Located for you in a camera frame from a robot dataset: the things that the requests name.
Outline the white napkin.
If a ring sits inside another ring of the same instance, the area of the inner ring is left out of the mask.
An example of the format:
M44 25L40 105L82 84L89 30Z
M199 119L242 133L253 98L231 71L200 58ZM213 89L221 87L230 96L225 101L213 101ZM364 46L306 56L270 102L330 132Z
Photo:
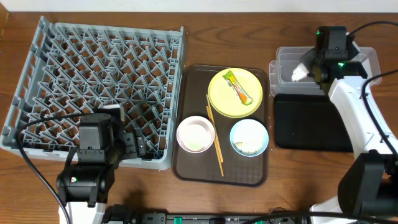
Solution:
M299 82L300 80L307 78L309 73L310 72L307 67L303 63L300 63L292 72L292 81Z

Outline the wooden chopstick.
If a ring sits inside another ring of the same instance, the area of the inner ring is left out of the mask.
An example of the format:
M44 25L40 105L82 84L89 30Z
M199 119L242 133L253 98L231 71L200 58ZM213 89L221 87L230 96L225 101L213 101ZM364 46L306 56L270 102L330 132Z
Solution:
M206 110L207 110L210 122L212 123L213 128L215 130L215 140L214 140L214 142L215 142L216 155L218 157L218 164L219 164L219 167L220 167L221 176L223 177L224 176L223 158L222 158L222 154L221 154L221 147L220 147L220 143L219 143L219 139L218 139L218 134L217 134L217 131L216 131L216 125L215 125L215 122L214 122L214 119L213 119L213 114L212 114L210 106L207 106Z
M215 130L216 153L217 153L217 156L218 156L218 159L219 159L220 163L223 163L223 157L222 157L221 148L220 148L220 144L219 144L219 141L218 141L218 135L217 135L217 131L216 131L216 124L215 124L215 121L214 121L213 112L211 110L211 104L210 104L210 99L209 99L208 94L206 94L206 100L207 100L208 116L209 116L210 121L211 121L211 123L213 125L213 128Z

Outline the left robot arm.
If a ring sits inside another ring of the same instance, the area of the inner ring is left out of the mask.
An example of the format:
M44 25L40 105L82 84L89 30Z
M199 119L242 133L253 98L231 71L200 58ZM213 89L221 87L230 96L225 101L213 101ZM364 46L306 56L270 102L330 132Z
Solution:
M105 110L81 118L80 144L57 177L62 207L72 223L139 223L127 205L106 205L120 163L145 153L143 138L125 132L124 120L122 113Z

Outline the light blue bowl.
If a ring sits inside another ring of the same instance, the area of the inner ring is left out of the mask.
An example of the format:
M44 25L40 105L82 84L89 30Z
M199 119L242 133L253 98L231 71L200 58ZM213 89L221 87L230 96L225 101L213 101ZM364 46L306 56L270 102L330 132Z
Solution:
M238 154L245 157L256 157L268 148L269 133L259 121L242 119L231 128L229 141Z

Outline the green orange snack wrapper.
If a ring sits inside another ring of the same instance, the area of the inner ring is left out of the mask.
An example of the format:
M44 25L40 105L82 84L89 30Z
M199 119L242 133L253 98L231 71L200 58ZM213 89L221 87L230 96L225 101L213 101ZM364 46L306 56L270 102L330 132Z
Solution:
M223 78L226 80L227 84L234 90L236 96L240 99L240 102L243 105L247 106L253 102L253 99L245 92L245 90L240 85L231 70L227 71L227 73L223 75Z

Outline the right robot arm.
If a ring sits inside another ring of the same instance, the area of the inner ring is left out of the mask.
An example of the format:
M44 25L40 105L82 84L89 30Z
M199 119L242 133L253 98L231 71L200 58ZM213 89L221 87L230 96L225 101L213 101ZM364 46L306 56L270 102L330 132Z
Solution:
M354 223L397 216L397 138L371 93L369 76L355 60L359 47L343 26L321 26L316 46L301 56L292 74L314 78L339 112L354 152L337 196L310 207L311 223Z

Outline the pink bowl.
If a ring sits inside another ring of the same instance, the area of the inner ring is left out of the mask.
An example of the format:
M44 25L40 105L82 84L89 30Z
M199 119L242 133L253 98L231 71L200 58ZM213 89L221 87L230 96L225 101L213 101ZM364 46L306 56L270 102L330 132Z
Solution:
M205 152L215 140L215 130L209 119L202 116L185 118L177 128L178 145L189 153Z

